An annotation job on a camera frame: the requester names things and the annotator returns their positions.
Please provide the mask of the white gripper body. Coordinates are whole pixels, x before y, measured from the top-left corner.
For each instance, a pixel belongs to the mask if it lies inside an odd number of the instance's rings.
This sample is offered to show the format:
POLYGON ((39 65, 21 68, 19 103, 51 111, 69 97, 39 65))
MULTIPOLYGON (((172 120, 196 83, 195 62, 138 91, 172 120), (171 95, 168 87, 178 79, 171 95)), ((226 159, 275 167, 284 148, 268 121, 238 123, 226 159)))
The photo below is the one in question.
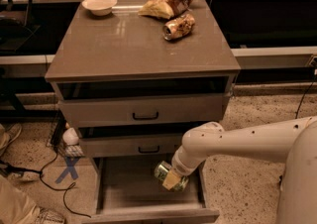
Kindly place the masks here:
POLYGON ((185 150, 177 150, 171 161, 172 167, 182 176, 191 175, 198 167, 198 159, 185 150))

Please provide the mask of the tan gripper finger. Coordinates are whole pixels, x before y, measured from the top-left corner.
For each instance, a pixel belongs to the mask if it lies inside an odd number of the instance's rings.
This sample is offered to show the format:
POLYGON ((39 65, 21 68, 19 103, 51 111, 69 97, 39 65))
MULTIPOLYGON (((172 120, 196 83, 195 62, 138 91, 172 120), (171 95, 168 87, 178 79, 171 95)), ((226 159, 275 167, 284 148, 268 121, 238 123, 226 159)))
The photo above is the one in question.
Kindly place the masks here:
POLYGON ((167 190, 173 189, 179 182, 181 181, 181 176, 174 171, 173 169, 170 170, 165 179, 163 180, 162 186, 167 190))

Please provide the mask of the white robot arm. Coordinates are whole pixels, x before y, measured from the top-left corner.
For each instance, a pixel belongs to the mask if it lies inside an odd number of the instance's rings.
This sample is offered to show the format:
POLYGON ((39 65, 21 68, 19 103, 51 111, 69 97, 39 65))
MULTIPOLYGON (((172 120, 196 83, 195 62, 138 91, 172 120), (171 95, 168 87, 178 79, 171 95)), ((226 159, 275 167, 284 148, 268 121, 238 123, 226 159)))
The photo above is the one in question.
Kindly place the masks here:
POLYGON ((317 117, 226 131, 216 122, 188 130, 162 184, 172 189, 207 158, 284 163, 275 224, 317 224, 317 117))

